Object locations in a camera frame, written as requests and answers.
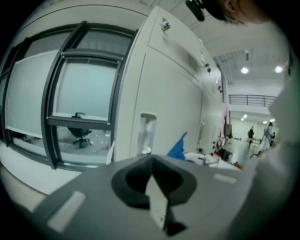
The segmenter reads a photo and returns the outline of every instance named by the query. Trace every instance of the floor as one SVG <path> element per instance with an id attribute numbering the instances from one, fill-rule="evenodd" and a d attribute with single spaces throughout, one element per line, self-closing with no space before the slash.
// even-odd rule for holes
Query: floor
<path id="1" fill-rule="evenodd" d="M 3 166 L 0 168 L 0 179 L 10 199 L 31 212 L 46 198 L 46 195 L 20 182 Z"/>
<path id="2" fill-rule="evenodd" d="M 249 146 L 248 142 L 240 140 L 229 140 L 224 146 L 224 149 L 232 153 L 230 163 L 238 162 L 241 166 L 251 158 L 253 154 L 257 154 L 261 149 L 258 145 Z"/>

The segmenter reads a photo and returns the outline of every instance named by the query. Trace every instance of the white wall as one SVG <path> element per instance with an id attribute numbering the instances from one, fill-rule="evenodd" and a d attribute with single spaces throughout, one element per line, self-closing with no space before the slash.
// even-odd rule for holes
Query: white wall
<path id="1" fill-rule="evenodd" d="M 228 109 L 233 112 L 261 113 L 270 115 L 269 109 L 267 107 L 230 104 L 228 105 Z"/>
<path id="2" fill-rule="evenodd" d="M 258 123 L 257 121 L 248 121 L 247 119 L 245 121 L 241 121 L 240 119 L 231 119 L 231 124 L 233 137 L 241 138 L 244 141 L 248 139 L 248 131 L 251 127 L 254 127 L 254 138 L 256 139 L 263 138 L 264 129 L 267 127 L 267 125 Z M 277 134 L 278 128 L 274 126 L 272 132 Z"/>
<path id="3" fill-rule="evenodd" d="M 254 127 L 254 132 L 257 132 L 257 122 L 256 121 L 241 121 L 240 119 L 231 119 L 232 125 L 232 135 L 234 138 L 241 138 L 242 140 L 248 139 L 248 131 L 251 127 Z"/>
<path id="4" fill-rule="evenodd" d="M 227 86 L 227 94 L 265 95 L 277 97 L 283 89 L 283 82 L 243 80 Z"/>

